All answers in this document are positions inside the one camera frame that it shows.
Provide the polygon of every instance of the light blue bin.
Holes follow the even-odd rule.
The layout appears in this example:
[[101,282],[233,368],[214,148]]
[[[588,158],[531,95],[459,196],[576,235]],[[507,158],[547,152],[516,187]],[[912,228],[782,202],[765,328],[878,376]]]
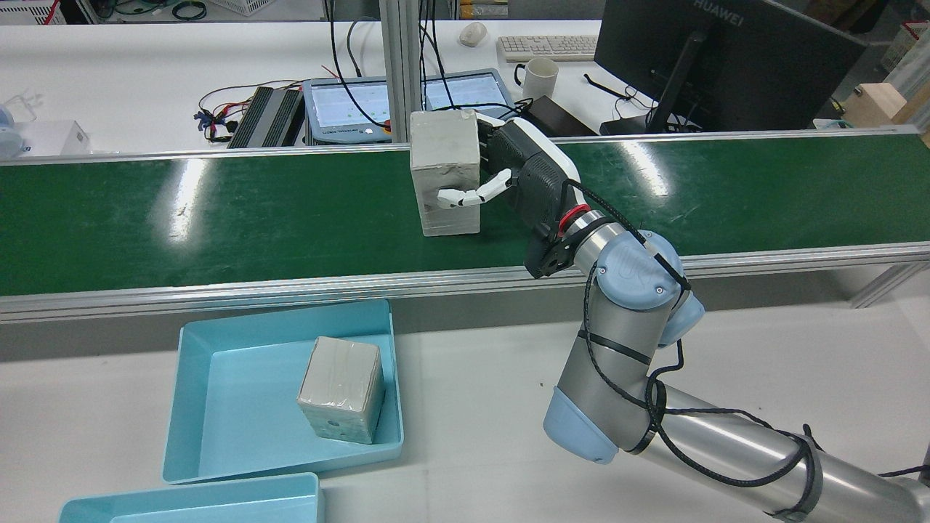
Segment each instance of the light blue bin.
[[[380,347],[385,397],[372,445],[317,437],[297,405],[318,336]],[[165,482],[320,472],[397,458],[403,443],[386,301],[198,321],[181,330]]]
[[322,523],[324,511],[316,476],[294,474],[75,498],[59,523]]

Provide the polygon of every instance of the black device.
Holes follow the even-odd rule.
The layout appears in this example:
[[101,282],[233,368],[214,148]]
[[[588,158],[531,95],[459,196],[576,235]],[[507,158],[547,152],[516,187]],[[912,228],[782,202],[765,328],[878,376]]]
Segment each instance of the black device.
[[658,101],[614,132],[663,132],[670,114],[705,131],[799,129],[865,49],[771,0],[607,0],[594,61]]
[[597,136],[588,126],[581,123],[561,105],[548,96],[541,96],[529,106],[523,117],[550,137]]
[[294,145],[305,114],[300,91],[259,87],[232,135],[229,148]]

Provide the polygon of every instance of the green conveyor belt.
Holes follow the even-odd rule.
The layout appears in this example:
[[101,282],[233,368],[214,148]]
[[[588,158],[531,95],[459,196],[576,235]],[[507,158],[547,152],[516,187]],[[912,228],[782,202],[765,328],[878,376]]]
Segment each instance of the green conveyor belt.
[[[567,144],[586,184],[683,255],[930,241],[913,135]],[[426,238],[407,152],[0,167],[0,295],[519,265],[502,200]]]

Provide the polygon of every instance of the white mug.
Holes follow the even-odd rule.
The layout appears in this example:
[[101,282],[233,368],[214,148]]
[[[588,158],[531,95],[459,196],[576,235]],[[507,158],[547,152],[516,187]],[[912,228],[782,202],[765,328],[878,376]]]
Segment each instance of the white mug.
[[[526,69],[526,76],[523,82],[517,77],[517,72]],[[559,66],[548,58],[534,58],[526,64],[518,63],[513,69],[513,81],[518,86],[523,86],[523,98],[533,100],[548,96],[552,98],[552,92],[555,90],[555,77],[559,75]]]

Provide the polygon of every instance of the gray block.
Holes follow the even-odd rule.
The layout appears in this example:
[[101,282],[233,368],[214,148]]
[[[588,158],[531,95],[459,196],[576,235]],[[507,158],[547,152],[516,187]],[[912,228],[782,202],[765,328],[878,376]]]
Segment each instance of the gray block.
[[478,188],[481,156],[474,110],[410,114],[410,175],[417,193],[425,236],[466,235],[481,231],[479,206],[439,208],[440,189]]
[[317,436],[370,445],[383,399],[377,345],[316,339],[297,403]]

